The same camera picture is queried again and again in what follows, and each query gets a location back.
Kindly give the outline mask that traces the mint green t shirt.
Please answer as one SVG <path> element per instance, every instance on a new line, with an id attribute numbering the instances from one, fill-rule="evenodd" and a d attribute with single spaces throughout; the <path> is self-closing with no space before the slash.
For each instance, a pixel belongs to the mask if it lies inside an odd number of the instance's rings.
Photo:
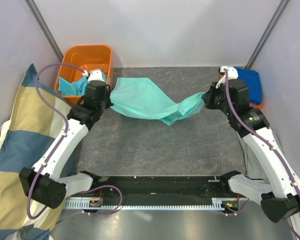
<path id="1" fill-rule="evenodd" d="M 174 102 L 147 77 L 119 77 L 110 94 L 114 111 L 130 118 L 159 120 L 171 126 L 198 114 L 204 106 L 202 92 Z"/>

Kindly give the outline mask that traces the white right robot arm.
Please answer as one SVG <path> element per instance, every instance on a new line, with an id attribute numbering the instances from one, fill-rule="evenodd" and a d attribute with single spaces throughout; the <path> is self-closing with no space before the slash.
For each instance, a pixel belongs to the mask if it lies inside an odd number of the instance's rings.
<path id="1" fill-rule="evenodd" d="M 249 88 L 240 79 L 213 82 L 202 96 L 205 108 L 222 111 L 232 129 L 256 156 L 267 183 L 238 171 L 223 175 L 219 191 L 225 197 L 238 193 L 261 206 L 269 220 L 278 223 L 300 213 L 300 178 L 280 151 L 273 131 L 260 109 L 252 106 Z"/>

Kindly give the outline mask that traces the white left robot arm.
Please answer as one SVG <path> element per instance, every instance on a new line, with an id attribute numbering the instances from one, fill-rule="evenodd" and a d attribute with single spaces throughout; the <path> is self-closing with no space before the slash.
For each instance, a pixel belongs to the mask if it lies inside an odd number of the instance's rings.
<path id="1" fill-rule="evenodd" d="M 65 198 L 84 192 L 96 196 L 100 185 L 88 172 L 61 177 L 61 172 L 79 142 L 100 119 L 105 109 L 112 106 L 111 89 L 101 80 L 92 80 L 86 94 L 70 109 L 67 120 L 46 153 L 31 167 L 19 173 L 24 194 L 51 209 L 57 208 Z"/>

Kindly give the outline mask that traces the light blue t shirt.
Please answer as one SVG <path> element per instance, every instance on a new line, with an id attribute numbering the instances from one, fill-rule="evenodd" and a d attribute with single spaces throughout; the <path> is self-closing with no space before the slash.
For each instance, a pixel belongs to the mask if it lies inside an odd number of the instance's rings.
<path id="1" fill-rule="evenodd" d="M 86 94 L 87 85 L 84 85 L 87 79 L 85 77 L 80 78 L 74 82 L 68 82 L 67 80 L 59 77 L 58 91 L 63 96 L 82 96 Z"/>

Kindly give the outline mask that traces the orange plastic basket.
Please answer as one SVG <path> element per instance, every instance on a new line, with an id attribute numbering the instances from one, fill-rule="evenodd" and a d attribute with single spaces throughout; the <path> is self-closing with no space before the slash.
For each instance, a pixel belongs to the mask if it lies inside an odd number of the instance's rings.
<path id="1" fill-rule="evenodd" d="M 100 69 L 106 74 L 106 83 L 113 89 L 115 84 L 113 82 L 114 68 L 113 68 L 113 51 L 108 45 L 104 44 L 90 44 L 77 45 L 69 48 L 65 53 L 62 63 L 75 65 L 83 70 L 90 72 L 91 70 Z M 72 106 L 75 105 L 80 95 L 65 96 L 58 91 L 59 77 L 65 79 L 67 82 L 77 82 L 83 73 L 70 66 L 60 66 L 57 79 L 54 85 L 56 93 L 68 101 Z"/>

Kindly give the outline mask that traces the folded blue t shirt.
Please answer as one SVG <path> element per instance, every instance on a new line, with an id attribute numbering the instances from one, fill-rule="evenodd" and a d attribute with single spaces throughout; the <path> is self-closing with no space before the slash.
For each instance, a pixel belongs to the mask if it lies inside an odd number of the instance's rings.
<path id="1" fill-rule="evenodd" d="M 250 103 L 257 105 L 261 104 L 263 100 L 263 92 L 259 73 L 252 69 L 235 68 L 238 72 L 238 79 L 244 81 L 248 87 Z"/>

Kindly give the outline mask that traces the folded orange t shirt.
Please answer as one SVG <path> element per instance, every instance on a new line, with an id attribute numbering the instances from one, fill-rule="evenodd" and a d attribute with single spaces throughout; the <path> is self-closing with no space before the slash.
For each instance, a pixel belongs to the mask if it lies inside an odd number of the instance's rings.
<path id="1" fill-rule="evenodd" d="M 252 103 L 250 102 L 249 105 L 253 108 L 257 108 L 257 109 L 262 109 L 262 104 L 255 104 L 255 103 Z"/>

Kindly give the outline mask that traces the striped blue beige pillow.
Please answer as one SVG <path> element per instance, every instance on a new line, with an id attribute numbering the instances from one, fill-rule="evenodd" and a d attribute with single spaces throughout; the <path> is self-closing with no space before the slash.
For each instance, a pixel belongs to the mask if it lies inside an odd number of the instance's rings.
<path id="1" fill-rule="evenodd" d="M 38 96 L 37 70 L 31 64 L 19 85 L 9 127 L 0 147 L 0 240 L 49 240 L 63 206 L 47 208 L 29 219 L 27 200 L 19 178 L 47 151 L 64 126 L 64 120 Z"/>

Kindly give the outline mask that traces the grey cloth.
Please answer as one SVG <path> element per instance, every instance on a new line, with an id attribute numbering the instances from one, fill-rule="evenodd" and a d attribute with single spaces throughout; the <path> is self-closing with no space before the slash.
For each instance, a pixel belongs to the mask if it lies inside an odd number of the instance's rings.
<path id="1" fill-rule="evenodd" d="M 279 160 L 276 154 L 260 137 L 248 134 L 241 137 L 236 134 L 243 149 L 247 176 L 252 179 L 277 179 L 276 163 Z"/>

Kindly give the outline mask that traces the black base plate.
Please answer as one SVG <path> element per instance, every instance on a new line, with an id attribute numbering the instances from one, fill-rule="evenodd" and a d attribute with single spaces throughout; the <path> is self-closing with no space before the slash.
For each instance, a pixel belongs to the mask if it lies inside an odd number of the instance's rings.
<path id="1" fill-rule="evenodd" d="M 237 194 L 223 186 L 218 176 L 98 177 L 92 188 L 104 185 L 117 187 L 124 205 L 207 204 L 213 198 L 237 200 Z"/>

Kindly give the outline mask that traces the left aluminium corner post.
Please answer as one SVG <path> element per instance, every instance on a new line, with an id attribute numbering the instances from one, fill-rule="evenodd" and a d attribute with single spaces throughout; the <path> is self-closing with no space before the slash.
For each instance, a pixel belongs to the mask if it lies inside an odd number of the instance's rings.
<path id="1" fill-rule="evenodd" d="M 48 24 L 46 23 L 39 7 L 37 6 L 36 2 L 34 0 L 24 0 L 27 7 L 29 8 L 32 16 L 36 20 L 39 28 L 41 29 L 44 37 L 46 38 L 47 42 L 49 43 L 52 51 L 54 52 L 55 56 L 57 57 L 58 61 L 61 62 L 63 60 L 63 53 L 61 49 L 59 48 Z"/>

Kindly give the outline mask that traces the aluminium corner post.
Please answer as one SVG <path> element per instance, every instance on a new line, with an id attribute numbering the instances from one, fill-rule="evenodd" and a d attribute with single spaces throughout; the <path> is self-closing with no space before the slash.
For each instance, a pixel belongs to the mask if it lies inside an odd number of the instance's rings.
<path id="1" fill-rule="evenodd" d="M 290 4 L 290 0 L 280 0 L 277 8 L 275 9 L 272 17 L 270 18 L 265 30 L 263 31 L 259 41 L 257 42 L 256 47 L 254 48 L 251 56 L 249 57 L 246 65 L 244 66 L 245 69 L 251 69 L 254 63 L 256 62 L 258 56 L 262 52 L 264 46 L 266 45 L 268 39 L 270 38 L 273 30 L 275 29 L 277 23 L 279 22 L 281 16 L 283 15 L 284 11 Z"/>
<path id="2" fill-rule="evenodd" d="M 27 7 L 29 8 L 32 16 L 36 20 L 39 28 L 41 29 L 44 37 L 46 38 L 47 42 L 49 43 L 52 51 L 54 52 L 55 56 L 57 57 L 58 61 L 61 62 L 63 60 L 63 53 L 61 49 L 59 48 L 48 24 L 46 23 L 39 7 L 37 6 L 36 2 L 34 0 L 24 0 Z"/>

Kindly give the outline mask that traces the right aluminium corner post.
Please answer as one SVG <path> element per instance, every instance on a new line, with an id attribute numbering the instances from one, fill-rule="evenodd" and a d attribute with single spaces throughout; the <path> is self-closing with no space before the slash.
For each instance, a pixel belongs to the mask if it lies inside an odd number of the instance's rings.
<path id="1" fill-rule="evenodd" d="M 290 4 L 290 0 L 280 0 L 277 8 L 275 9 L 272 17 L 270 18 L 265 30 L 263 31 L 259 41 L 257 42 L 256 47 L 254 48 L 251 56 L 249 57 L 246 65 L 244 66 L 245 69 L 251 69 L 254 63 L 256 62 L 258 56 L 262 52 L 264 46 L 266 45 L 268 39 L 270 38 L 273 30 L 275 29 L 277 23 L 279 22 L 281 16 L 283 15 L 284 11 Z"/>

